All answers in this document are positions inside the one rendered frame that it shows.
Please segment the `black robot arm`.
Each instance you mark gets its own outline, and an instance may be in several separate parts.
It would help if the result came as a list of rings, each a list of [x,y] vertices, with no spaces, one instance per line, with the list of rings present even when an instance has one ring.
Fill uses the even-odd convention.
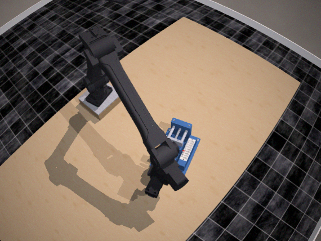
[[[181,189],[189,180],[175,161],[179,155],[179,147],[155,123],[124,71],[118,58],[123,53],[123,48],[117,38],[114,35],[110,37],[96,25],[89,31],[80,33],[79,39],[86,47],[83,52],[87,61],[87,75],[83,77],[83,83],[90,93],[86,101],[99,107],[113,91],[112,87],[107,86],[111,82],[150,155],[153,168],[145,194],[157,198],[163,183],[169,184],[174,191]],[[158,147],[155,148],[156,146]],[[159,174],[155,169],[165,175]]]

